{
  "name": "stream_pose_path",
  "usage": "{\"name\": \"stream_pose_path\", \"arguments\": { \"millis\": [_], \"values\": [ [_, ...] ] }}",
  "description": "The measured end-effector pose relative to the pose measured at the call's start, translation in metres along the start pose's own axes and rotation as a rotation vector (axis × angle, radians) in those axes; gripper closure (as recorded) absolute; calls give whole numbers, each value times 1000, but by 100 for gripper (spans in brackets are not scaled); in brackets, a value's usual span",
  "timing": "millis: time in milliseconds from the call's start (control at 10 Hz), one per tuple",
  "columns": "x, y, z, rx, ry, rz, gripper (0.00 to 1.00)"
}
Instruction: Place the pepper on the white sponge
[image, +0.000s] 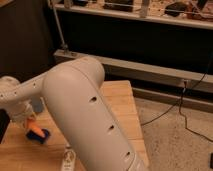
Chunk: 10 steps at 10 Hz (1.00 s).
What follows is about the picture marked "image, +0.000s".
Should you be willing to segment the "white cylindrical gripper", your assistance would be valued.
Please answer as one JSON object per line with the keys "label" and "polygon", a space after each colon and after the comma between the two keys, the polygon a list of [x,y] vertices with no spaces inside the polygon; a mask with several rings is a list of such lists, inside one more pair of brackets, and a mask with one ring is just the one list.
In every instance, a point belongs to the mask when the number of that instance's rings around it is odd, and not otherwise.
{"label": "white cylindrical gripper", "polygon": [[30,104],[26,104],[23,107],[16,107],[9,111],[10,119],[24,129],[28,128],[29,121],[36,119],[33,108]]}

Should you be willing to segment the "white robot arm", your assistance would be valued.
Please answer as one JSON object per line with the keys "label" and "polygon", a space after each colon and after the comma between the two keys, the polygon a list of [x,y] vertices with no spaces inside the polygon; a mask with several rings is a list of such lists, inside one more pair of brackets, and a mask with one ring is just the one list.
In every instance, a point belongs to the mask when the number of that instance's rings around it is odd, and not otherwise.
{"label": "white robot arm", "polygon": [[0,109],[11,120],[32,115],[29,100],[41,97],[87,171],[148,171],[100,92],[105,71],[85,56],[60,63],[23,83],[0,78]]}

